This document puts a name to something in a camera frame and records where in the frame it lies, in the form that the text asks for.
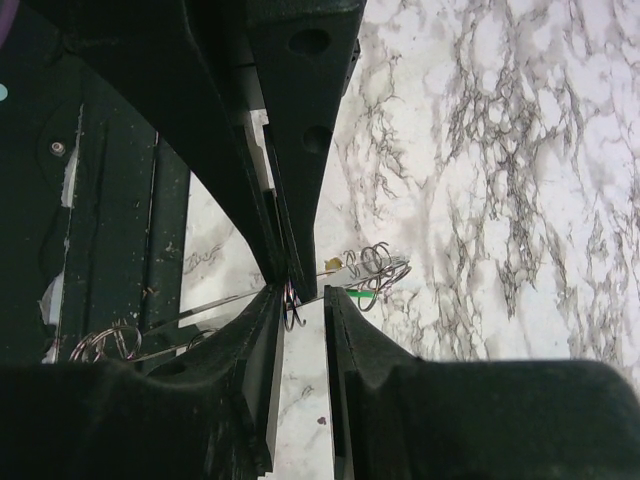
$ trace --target marble surface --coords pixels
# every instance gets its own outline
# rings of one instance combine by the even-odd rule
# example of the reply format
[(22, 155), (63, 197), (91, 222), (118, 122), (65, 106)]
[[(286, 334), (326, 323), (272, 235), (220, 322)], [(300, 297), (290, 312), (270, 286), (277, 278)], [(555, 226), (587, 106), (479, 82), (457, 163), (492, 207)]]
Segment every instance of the marble surface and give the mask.
[[(318, 268), (386, 240), (414, 269), (367, 317), (408, 351), (592, 358), (638, 388), (640, 3), (369, 0), (360, 41)], [(194, 184), (184, 308), (261, 281)], [(285, 346), (279, 480), (332, 478), (322, 312), (303, 314)]]

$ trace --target metal spring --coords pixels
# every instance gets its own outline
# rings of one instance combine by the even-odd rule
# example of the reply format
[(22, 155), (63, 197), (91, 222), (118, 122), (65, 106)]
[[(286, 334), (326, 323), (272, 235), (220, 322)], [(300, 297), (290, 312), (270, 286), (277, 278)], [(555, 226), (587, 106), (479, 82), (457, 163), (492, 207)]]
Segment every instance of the metal spring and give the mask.
[(411, 271), (409, 262), (394, 262), (387, 247), (389, 247), (387, 242), (379, 242), (371, 247), (363, 248), (360, 251), (359, 263), (357, 263), (358, 256), (355, 251), (347, 250), (344, 252), (346, 257), (345, 264), (354, 277), (360, 276), (360, 267), (363, 267), (368, 273), (375, 275), (373, 278), (365, 280), (355, 286), (355, 288), (360, 291), (368, 290), (373, 292), (373, 297), (371, 297), (371, 299), (368, 300), (369, 303), (364, 306), (362, 305), (363, 299), (358, 297), (358, 308), (362, 312), (371, 310), (376, 304), (378, 295), (381, 292), (391, 288)]
[[(304, 327), (307, 324), (307, 321), (300, 318), (298, 314), (297, 307), (300, 305), (300, 299), (298, 298), (298, 294), (293, 288), (293, 284), (291, 280), (287, 282), (284, 287), (284, 328), (287, 332), (293, 330), (293, 327), (297, 323), (300, 327)], [(291, 310), (291, 319), (289, 319), (288, 311)]]
[[(136, 341), (131, 351), (127, 349), (127, 345), (124, 341), (123, 332), (125, 331), (133, 332), (136, 335)], [(107, 338), (111, 335), (115, 338), (118, 353), (120, 354), (120, 358), (123, 360), (132, 360), (138, 352), (140, 352), (140, 347), (142, 346), (142, 334), (140, 333), (140, 330), (130, 325), (115, 324), (101, 332), (91, 332), (86, 335), (73, 349), (69, 360), (72, 362), (81, 361), (93, 363), (106, 358), (104, 348), (107, 343)], [(95, 349), (95, 356), (92, 359), (89, 358), (91, 349)]]

